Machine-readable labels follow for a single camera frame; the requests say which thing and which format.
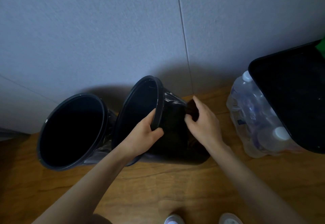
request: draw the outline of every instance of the white bottle cap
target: white bottle cap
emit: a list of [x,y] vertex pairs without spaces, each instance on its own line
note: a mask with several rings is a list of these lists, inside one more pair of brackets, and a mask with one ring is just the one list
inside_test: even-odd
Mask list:
[[290,135],[284,127],[277,127],[272,132],[274,138],[281,141],[290,139]]
[[270,112],[272,115],[277,116],[273,108],[270,108]]
[[243,78],[243,81],[246,81],[246,82],[251,82],[253,80],[248,71],[243,73],[242,78]]

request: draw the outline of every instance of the gray wall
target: gray wall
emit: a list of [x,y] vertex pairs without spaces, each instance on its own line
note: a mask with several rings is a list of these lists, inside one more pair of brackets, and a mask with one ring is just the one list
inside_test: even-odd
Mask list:
[[151,74],[179,96],[325,34],[325,0],[1,0],[0,127],[39,131],[90,91],[118,111]]

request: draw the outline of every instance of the wood grain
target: wood grain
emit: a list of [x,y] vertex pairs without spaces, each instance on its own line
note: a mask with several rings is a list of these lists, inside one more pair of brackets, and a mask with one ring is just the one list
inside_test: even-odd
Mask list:
[[[229,91],[197,95],[220,119],[225,142],[308,221],[325,223],[325,156],[247,156],[225,106]],[[43,168],[36,156],[37,137],[0,143],[0,223],[31,223],[92,168]],[[172,212],[187,224],[215,224],[224,212],[237,214],[244,223],[258,223],[211,158],[199,166],[136,163],[124,168],[95,212],[114,224],[161,224]]]

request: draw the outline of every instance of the green object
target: green object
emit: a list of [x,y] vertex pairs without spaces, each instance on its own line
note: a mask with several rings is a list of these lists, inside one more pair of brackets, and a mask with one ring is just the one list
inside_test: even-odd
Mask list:
[[325,58],[325,38],[323,38],[315,47],[322,54],[323,58]]

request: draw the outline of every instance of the white shoe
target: white shoe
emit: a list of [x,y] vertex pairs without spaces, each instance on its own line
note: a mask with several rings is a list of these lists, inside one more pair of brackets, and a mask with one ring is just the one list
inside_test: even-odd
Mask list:
[[177,214],[168,216],[164,224],[185,224],[184,220]]
[[231,213],[225,213],[220,217],[219,224],[243,224],[243,223],[236,215]]

